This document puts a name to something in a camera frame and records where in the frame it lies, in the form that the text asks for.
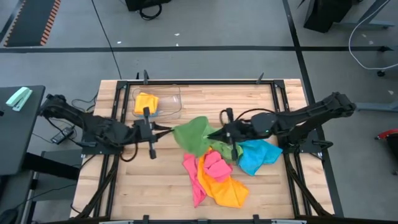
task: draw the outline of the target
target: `wooden tabletop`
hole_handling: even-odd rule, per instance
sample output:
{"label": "wooden tabletop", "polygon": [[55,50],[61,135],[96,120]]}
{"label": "wooden tabletop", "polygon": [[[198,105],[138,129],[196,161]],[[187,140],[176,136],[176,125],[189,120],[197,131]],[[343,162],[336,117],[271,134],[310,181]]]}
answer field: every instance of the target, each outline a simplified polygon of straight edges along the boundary
{"label": "wooden tabletop", "polygon": [[[95,115],[109,117],[117,80],[103,80],[98,92]],[[290,109],[306,106],[299,79],[285,80]],[[158,88],[159,86],[132,86],[135,88]],[[220,128],[219,113],[231,107],[234,114],[251,108],[274,110],[271,88],[266,85],[179,85],[182,112],[179,119],[163,121],[164,126],[189,122],[197,116],[207,116],[210,124]],[[121,92],[118,119],[121,115],[124,90]],[[133,102],[129,100],[126,124],[131,125],[136,117],[132,114]],[[277,144],[276,138],[267,141]],[[184,150],[174,141],[172,134],[164,136],[155,144],[157,159],[151,160],[148,143],[139,145],[137,157],[129,163],[119,161],[112,220],[142,220],[149,215],[151,220],[168,219],[250,219],[254,214],[260,218],[293,218],[284,159],[279,157],[273,165],[264,165],[251,177],[234,166],[232,177],[241,181],[250,191],[243,208],[221,207],[207,197],[198,208],[193,207],[192,186],[187,171],[182,166]],[[125,157],[132,156],[133,146],[125,147]],[[323,208],[333,213],[330,194],[323,173],[321,160],[301,154],[307,187]],[[96,156],[84,166],[76,188],[73,207],[82,210],[98,187],[103,156]],[[297,198],[303,214],[302,196],[299,188]],[[104,214],[108,192],[104,193],[101,214]]]}

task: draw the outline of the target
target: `pink cloth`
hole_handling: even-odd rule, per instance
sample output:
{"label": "pink cloth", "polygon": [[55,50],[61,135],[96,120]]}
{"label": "pink cloth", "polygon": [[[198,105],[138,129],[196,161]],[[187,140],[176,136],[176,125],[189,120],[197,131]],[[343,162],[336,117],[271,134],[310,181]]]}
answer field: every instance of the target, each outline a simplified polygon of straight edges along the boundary
{"label": "pink cloth", "polygon": [[188,171],[192,183],[193,206],[196,208],[206,198],[205,189],[198,180],[198,161],[194,155],[185,153],[182,165]]}
{"label": "pink cloth", "polygon": [[224,182],[232,173],[232,166],[228,165],[217,151],[211,151],[206,155],[203,168],[206,174],[217,182]]}

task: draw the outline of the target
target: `white cable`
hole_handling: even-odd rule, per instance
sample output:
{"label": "white cable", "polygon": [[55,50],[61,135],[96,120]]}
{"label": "white cable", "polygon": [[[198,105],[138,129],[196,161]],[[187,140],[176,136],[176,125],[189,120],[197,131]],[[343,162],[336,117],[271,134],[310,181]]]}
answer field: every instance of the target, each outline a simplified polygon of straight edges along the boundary
{"label": "white cable", "polygon": [[359,63],[360,66],[362,66],[363,68],[367,69],[367,70],[386,70],[386,69],[390,69],[390,68],[394,68],[396,66],[398,66],[398,63],[395,65],[391,65],[385,68],[368,68],[366,66],[364,66],[361,62],[359,62],[359,60],[354,56],[354,54],[351,51],[351,38],[353,37],[353,34],[355,32],[355,30],[366,20],[368,20],[370,17],[372,17],[373,15],[375,15],[377,12],[379,12],[381,10],[381,8],[383,8],[389,1],[386,1],[384,4],[382,4],[378,9],[376,9],[372,14],[370,14],[367,18],[363,19],[358,25],[356,25],[356,27],[354,28],[353,32],[351,33],[351,35],[349,36],[349,41],[348,41],[348,50],[349,53],[351,54],[351,56],[353,56],[353,58],[355,59],[356,62]]}

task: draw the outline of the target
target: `orange and black striped mat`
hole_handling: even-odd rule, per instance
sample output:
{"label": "orange and black striped mat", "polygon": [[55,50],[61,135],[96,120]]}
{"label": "orange and black striped mat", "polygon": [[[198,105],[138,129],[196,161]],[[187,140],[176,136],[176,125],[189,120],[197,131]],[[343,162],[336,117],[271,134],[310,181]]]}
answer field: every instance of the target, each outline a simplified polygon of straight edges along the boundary
{"label": "orange and black striped mat", "polygon": [[5,47],[45,45],[60,8],[61,0],[24,0],[14,19]]}

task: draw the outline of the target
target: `orange cloth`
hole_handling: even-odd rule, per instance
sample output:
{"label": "orange cloth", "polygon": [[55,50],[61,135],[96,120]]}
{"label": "orange cloth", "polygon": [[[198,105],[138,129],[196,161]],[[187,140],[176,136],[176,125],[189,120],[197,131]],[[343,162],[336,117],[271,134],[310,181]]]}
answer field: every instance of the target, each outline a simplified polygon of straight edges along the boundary
{"label": "orange cloth", "polygon": [[136,114],[144,114],[144,108],[149,107],[149,113],[154,114],[156,113],[158,102],[159,102],[158,97],[141,92],[136,97],[136,105],[134,107],[134,112]]}
{"label": "orange cloth", "polygon": [[201,186],[205,189],[206,194],[209,197],[214,198],[216,203],[221,206],[241,208],[246,197],[249,194],[249,190],[237,180],[228,176],[222,182],[217,182],[216,179],[212,178],[205,172],[205,160],[213,150],[210,148],[208,153],[201,156],[198,162],[198,180]]}

